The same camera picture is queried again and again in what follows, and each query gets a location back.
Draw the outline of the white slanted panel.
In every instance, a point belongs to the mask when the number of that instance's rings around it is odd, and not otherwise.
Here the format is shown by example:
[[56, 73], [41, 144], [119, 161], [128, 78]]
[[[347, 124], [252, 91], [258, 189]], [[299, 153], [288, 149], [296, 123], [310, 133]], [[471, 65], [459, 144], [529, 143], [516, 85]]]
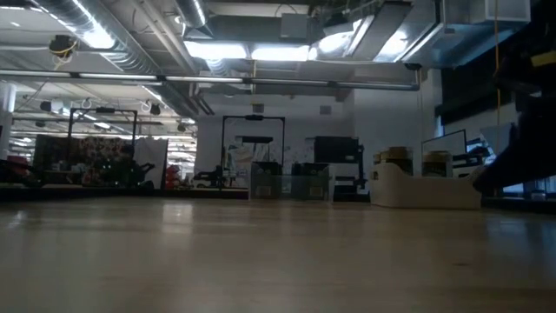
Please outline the white slanted panel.
[[493, 155], [498, 156], [509, 145], [514, 126], [514, 123], [503, 123], [480, 129], [480, 136]]

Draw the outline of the patterned panel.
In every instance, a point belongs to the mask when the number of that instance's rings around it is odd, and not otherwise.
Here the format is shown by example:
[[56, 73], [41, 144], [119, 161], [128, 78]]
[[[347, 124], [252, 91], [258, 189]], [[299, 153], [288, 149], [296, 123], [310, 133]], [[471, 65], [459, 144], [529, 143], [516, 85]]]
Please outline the patterned panel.
[[39, 135], [32, 165], [47, 183], [115, 186], [123, 184], [133, 154], [132, 143], [121, 138]]

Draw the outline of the silver ceiling pipe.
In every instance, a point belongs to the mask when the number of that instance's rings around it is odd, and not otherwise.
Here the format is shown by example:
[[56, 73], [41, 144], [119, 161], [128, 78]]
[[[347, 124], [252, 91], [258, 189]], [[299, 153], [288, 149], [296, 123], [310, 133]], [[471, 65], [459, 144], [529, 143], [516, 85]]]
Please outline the silver ceiling pipe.
[[112, 74], [53, 70], [9, 70], [0, 69], [0, 78], [20, 78], [21, 80], [46, 81], [47, 79], [73, 81], [98, 81], [131, 83], [137, 85], [162, 86], [164, 83], [214, 83], [214, 84], [250, 84], [250, 85], [287, 85], [315, 88], [357, 89], [357, 90], [396, 90], [416, 91], [419, 83], [385, 83], [385, 82], [345, 82], [331, 80], [279, 79], [262, 77], [203, 77], [203, 76], [168, 76], [144, 74]]

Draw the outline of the black aluminium table frame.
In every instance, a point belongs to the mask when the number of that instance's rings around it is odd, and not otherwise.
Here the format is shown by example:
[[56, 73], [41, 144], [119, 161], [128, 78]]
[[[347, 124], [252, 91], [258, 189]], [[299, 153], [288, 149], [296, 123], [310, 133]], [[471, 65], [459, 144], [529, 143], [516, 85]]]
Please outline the black aluminium table frame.
[[110, 188], [0, 188], [0, 202], [84, 199], [111, 196], [248, 200], [246, 190], [150, 190]]

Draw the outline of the white board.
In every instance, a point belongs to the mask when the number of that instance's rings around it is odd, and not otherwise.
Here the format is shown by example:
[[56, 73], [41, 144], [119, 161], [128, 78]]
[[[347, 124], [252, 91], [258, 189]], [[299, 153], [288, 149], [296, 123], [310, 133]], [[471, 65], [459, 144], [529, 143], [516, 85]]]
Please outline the white board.
[[168, 141], [142, 137], [136, 141], [134, 161], [138, 165], [153, 164], [154, 168], [145, 174], [145, 181], [152, 182], [155, 190], [160, 190], [165, 179], [166, 162], [168, 155]]

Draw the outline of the white plastic tray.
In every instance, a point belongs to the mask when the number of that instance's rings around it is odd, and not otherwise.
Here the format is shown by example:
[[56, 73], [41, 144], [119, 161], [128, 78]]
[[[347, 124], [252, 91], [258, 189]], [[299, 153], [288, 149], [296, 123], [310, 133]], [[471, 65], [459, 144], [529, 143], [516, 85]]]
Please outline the white plastic tray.
[[371, 204], [396, 209], [478, 210], [481, 194], [473, 187], [484, 170], [465, 177], [409, 176], [394, 163], [374, 166], [369, 181]]

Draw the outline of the grey ceiling box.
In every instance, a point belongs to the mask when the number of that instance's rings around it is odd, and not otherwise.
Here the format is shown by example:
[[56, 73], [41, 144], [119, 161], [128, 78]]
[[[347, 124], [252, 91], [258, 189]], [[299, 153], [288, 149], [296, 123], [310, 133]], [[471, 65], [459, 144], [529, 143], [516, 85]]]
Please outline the grey ceiling box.
[[281, 38], [306, 39], [308, 34], [308, 16], [304, 14], [281, 14]]

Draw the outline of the black cabinet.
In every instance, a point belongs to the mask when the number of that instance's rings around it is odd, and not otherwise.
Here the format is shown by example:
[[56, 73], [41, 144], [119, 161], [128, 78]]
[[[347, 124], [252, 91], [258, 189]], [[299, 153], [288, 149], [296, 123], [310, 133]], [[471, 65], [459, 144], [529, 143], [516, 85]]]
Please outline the black cabinet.
[[335, 170], [336, 182], [351, 183], [348, 193], [357, 193], [366, 188], [363, 166], [364, 146], [359, 144], [357, 137], [315, 137], [314, 161], [332, 165], [352, 164], [357, 166], [356, 174], [348, 174], [346, 170]]

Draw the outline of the ceiling light panel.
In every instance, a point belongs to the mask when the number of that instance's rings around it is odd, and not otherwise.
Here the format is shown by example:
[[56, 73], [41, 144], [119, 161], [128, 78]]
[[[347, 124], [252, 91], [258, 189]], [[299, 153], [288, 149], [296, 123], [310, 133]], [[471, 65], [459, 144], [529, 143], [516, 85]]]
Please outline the ceiling light panel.
[[250, 56], [256, 61], [305, 62], [308, 60], [309, 46], [256, 45]]
[[248, 53], [244, 46], [238, 43], [197, 43], [183, 42], [192, 57], [204, 60], [218, 59], [246, 59]]

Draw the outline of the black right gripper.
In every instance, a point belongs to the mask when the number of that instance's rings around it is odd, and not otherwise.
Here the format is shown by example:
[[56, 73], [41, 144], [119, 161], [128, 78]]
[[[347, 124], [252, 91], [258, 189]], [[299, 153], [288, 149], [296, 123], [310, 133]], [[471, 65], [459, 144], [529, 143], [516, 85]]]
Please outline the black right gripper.
[[515, 43], [497, 69], [497, 87], [515, 95], [518, 130], [474, 180], [482, 193], [556, 176], [556, 137], [523, 131], [556, 115], [556, 43]]

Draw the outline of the black stand frame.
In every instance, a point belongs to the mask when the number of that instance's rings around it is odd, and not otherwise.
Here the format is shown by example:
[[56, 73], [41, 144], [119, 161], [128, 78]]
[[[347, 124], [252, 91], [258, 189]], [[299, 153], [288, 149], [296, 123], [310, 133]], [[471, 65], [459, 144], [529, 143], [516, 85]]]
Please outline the black stand frame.
[[285, 127], [285, 117], [257, 114], [223, 116], [220, 188], [247, 189], [252, 163], [277, 163], [282, 166]]
[[136, 146], [136, 126], [137, 126], [137, 122], [138, 122], [138, 112], [136, 110], [122, 110], [122, 109], [115, 109], [115, 108], [109, 108], [109, 107], [98, 107], [95, 109], [83, 109], [83, 108], [72, 108], [69, 110], [69, 127], [68, 127], [68, 132], [67, 132], [67, 148], [66, 148], [66, 155], [65, 155], [65, 160], [67, 162], [70, 161], [70, 154], [71, 154], [71, 141], [72, 141], [72, 135], [73, 135], [73, 125], [74, 123], [76, 123], [76, 120], [74, 120], [74, 114], [78, 111], [82, 111], [83, 113], [88, 113], [90, 111], [94, 111], [97, 115], [101, 115], [101, 114], [116, 114], [118, 113], [130, 113], [133, 115], [133, 122], [132, 122], [132, 135], [131, 135], [131, 146], [135, 147]]

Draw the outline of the round silver duct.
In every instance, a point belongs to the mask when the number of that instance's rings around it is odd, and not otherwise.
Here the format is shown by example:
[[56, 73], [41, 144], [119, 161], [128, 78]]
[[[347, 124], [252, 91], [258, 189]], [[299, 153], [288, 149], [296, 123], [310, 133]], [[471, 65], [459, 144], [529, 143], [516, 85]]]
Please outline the round silver duct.
[[203, 0], [175, 0], [175, 3], [188, 27], [201, 28], [207, 23], [208, 13]]

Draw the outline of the red background items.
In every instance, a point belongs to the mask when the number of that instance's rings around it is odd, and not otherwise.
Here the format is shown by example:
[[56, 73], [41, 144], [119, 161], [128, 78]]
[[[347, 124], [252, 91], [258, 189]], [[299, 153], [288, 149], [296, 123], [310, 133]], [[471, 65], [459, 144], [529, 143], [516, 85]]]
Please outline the red background items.
[[182, 187], [181, 169], [178, 165], [170, 165], [166, 169], [165, 189], [179, 190]]

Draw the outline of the white monitor screen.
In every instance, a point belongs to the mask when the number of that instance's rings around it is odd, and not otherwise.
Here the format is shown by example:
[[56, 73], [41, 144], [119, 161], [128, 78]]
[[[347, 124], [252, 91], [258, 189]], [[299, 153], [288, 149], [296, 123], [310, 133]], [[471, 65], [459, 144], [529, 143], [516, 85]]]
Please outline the white monitor screen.
[[457, 130], [447, 133], [442, 137], [427, 139], [421, 143], [421, 164], [424, 165], [426, 157], [432, 152], [441, 151], [449, 154], [446, 164], [451, 166], [453, 158], [467, 153], [467, 133], [465, 130]]

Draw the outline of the small clear plastic bin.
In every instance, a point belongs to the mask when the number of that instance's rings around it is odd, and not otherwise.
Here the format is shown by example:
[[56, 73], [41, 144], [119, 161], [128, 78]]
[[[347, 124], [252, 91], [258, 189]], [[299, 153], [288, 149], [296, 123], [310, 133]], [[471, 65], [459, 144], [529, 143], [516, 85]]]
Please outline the small clear plastic bin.
[[[261, 199], [261, 200], [282, 200], [282, 199], [296, 200], [293, 199], [291, 196], [291, 170], [289, 173], [284, 173], [282, 167], [280, 197], [277, 199]], [[324, 201], [328, 201], [330, 198], [330, 180], [331, 180], [331, 175], [330, 175], [330, 168], [329, 168], [329, 187], [328, 187], [329, 194], [328, 194], [328, 199]], [[250, 180], [249, 180], [249, 198], [254, 199], [250, 196], [250, 181], [251, 181], [251, 171], [250, 171]], [[318, 200], [296, 200], [296, 201], [318, 201]]]

